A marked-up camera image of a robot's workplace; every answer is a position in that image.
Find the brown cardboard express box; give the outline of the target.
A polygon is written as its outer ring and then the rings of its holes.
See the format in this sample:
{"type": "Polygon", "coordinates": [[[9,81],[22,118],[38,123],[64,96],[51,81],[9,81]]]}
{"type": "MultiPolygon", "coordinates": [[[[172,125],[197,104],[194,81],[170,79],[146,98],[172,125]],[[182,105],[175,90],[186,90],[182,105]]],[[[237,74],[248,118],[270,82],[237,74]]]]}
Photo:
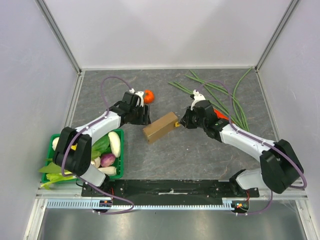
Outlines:
{"type": "Polygon", "coordinates": [[[143,133],[147,142],[152,144],[169,132],[173,131],[176,128],[176,122],[178,122],[178,117],[173,112],[169,112],[158,120],[147,125],[143,128],[143,133]]]}

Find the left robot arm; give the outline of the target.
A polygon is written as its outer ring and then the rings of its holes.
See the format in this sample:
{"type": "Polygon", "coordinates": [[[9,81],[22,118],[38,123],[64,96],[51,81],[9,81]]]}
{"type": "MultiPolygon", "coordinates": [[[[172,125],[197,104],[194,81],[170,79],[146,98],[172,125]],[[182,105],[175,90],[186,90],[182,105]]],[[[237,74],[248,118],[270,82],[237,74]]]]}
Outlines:
{"type": "Polygon", "coordinates": [[[77,128],[65,127],[60,133],[52,161],[62,171],[67,170],[92,184],[92,191],[104,197],[109,193],[110,185],[106,182],[107,175],[91,164],[92,145],[125,124],[146,126],[150,123],[144,92],[131,89],[98,118],[77,128]]]}

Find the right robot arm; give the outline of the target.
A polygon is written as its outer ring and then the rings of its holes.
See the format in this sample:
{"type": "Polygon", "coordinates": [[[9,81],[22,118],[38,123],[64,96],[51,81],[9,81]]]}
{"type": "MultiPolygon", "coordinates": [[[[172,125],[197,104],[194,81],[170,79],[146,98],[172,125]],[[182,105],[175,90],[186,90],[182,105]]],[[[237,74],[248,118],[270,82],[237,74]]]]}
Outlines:
{"type": "Polygon", "coordinates": [[[209,138],[233,146],[259,162],[259,168],[240,170],[230,178],[229,191],[235,197],[253,188],[282,194],[304,173],[288,141],[267,140],[236,127],[218,117],[208,100],[197,100],[188,106],[179,122],[186,129],[201,128],[209,138]]]}

